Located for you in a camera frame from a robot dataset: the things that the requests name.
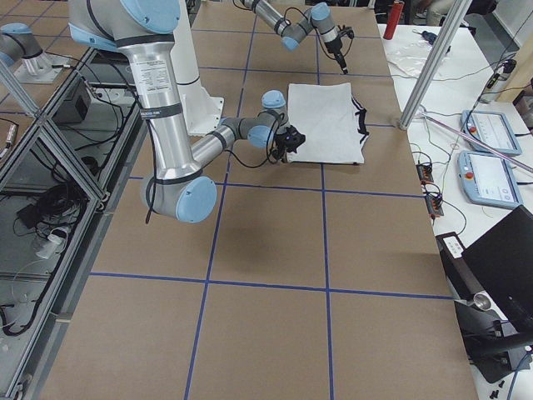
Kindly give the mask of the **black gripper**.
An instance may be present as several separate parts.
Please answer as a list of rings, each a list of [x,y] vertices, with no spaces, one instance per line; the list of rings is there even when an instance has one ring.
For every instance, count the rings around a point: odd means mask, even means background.
[[[342,38],[348,37],[353,39],[355,33],[352,27],[349,26],[333,26],[326,30],[320,30],[321,40],[326,46],[328,53],[334,53],[334,58],[338,63],[343,74],[347,75],[349,73],[348,67],[346,65],[345,56],[341,52],[342,49]]]
[[[300,133],[294,126],[285,127],[276,134],[276,150],[278,155],[297,153],[297,149],[306,141],[306,135]]]

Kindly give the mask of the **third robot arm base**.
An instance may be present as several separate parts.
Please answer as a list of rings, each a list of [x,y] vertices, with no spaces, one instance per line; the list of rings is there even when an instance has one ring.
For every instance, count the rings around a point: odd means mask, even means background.
[[[1,60],[8,67],[22,63],[14,73],[20,83],[50,84],[62,70],[54,67],[54,57],[45,53],[32,29],[21,22],[1,26]]]

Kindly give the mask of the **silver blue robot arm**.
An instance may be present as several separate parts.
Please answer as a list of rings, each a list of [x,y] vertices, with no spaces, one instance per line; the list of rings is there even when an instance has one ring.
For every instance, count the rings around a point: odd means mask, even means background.
[[[217,202],[216,184],[203,168],[234,142],[247,140],[273,162],[293,153],[306,137],[289,123],[286,102],[267,93],[256,117],[226,118],[197,142],[190,142],[171,50],[181,21],[177,1],[71,1],[72,39],[90,48],[123,54],[129,61],[152,141],[154,167],[142,199],[151,213],[199,223]]]
[[[321,40],[320,46],[326,56],[335,60],[342,73],[349,73],[346,54],[342,52],[344,37],[351,41],[355,37],[352,27],[335,24],[331,9],[326,2],[319,2],[302,11],[289,7],[279,13],[268,1],[232,1],[236,8],[255,13],[273,32],[281,38],[283,46],[293,51],[305,38],[315,33]]]

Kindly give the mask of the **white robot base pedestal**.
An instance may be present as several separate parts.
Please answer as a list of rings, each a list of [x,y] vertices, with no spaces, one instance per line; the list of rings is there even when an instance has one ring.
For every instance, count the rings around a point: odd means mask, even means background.
[[[172,65],[187,132],[190,136],[203,136],[214,130],[221,121],[224,98],[212,97],[202,86],[186,2],[179,0],[179,6],[180,19],[173,33],[175,44],[171,50]]]

